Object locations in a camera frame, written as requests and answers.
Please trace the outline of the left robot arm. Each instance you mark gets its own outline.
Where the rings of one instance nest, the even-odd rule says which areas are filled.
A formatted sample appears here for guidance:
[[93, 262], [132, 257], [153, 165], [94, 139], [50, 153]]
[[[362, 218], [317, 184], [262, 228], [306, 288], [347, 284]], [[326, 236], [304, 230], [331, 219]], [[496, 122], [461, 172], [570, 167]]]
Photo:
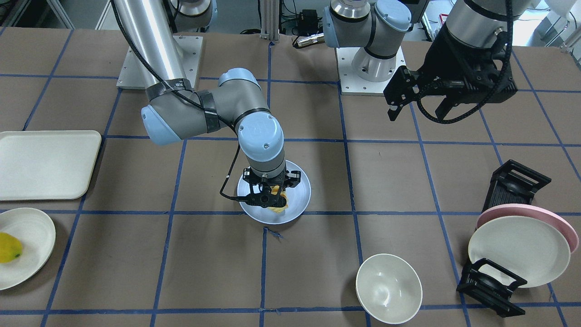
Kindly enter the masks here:
[[413, 27], [401, 1], [332, 0], [322, 27], [329, 47], [358, 49], [352, 67], [359, 77], [387, 82], [390, 120], [415, 102], [429, 120], [454, 124], [517, 92], [510, 58], [514, 21], [526, 8], [525, 0], [457, 0], [417, 70], [395, 62]]

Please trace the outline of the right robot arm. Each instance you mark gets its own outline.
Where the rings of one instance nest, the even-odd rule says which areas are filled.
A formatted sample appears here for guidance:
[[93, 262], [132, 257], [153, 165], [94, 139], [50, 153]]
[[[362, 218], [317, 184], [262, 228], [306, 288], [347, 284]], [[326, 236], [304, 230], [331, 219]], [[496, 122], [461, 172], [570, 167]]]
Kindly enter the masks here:
[[207, 27], [217, 10], [213, 0], [113, 0], [111, 6], [143, 71], [149, 103], [141, 118], [154, 143], [166, 145], [231, 128], [250, 164], [243, 177], [251, 187], [299, 184], [301, 173], [286, 167], [282, 127], [249, 70], [228, 70], [210, 90], [196, 91], [187, 78], [174, 23], [182, 15], [195, 28]]

